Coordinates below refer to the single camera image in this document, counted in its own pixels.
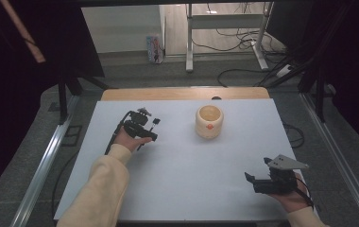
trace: hand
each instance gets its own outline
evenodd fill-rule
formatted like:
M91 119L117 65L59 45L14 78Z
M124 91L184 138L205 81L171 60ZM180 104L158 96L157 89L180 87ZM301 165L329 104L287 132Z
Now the hand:
M298 188L300 189L300 191L302 191L303 193L306 194L307 189L301 182L300 174L295 173L295 176L300 180L300 181L297 180ZM270 194L268 196L279 201L280 204L282 205L283 209L288 213L303 209L308 206L308 204L306 203L306 200L295 191L293 191L289 194L286 194L286 195Z
M152 141L152 138L150 137L137 138L137 139L132 138L124 130L124 127L121 127L113 143L122 145L128 148L131 152L133 152L140 145L149 143L150 141Z

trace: left hand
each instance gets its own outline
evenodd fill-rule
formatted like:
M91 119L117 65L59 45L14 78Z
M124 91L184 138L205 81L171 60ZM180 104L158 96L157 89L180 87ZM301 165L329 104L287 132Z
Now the left hand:
M152 138L150 137L136 138L136 139L132 138L124 130L124 127L121 127L120 131L115 137L114 144L122 145L128 148L131 152L133 152L140 145L149 143L150 141L152 141Z

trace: peach-colored cup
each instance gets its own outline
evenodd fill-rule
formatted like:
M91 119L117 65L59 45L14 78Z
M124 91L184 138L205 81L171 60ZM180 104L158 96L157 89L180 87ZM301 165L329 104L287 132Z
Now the peach-colored cup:
M214 105L202 106L197 110L195 130L206 139L215 138L223 125L224 113Z

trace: person's arm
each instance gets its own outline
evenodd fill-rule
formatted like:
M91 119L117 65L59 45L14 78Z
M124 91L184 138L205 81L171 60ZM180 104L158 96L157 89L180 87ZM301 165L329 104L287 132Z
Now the person's arm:
M88 182L64 212L58 226L115 226L128 186L125 164L133 150L150 141L151 138L133 139L121 129L109 154L94 162Z
M306 193L306 187L298 181L298 188ZM287 195L269 195L280 202L283 209L288 213L287 218L291 227L326 227L318 216L313 212L313 208L308 206L306 200L296 192Z

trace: wooden table edge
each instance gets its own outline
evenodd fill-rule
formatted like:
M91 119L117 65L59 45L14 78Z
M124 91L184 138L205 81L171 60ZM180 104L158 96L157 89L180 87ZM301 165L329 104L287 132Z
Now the wooden table edge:
M263 87L173 87L173 88L125 88L106 90L102 101L113 100L193 100L270 98Z

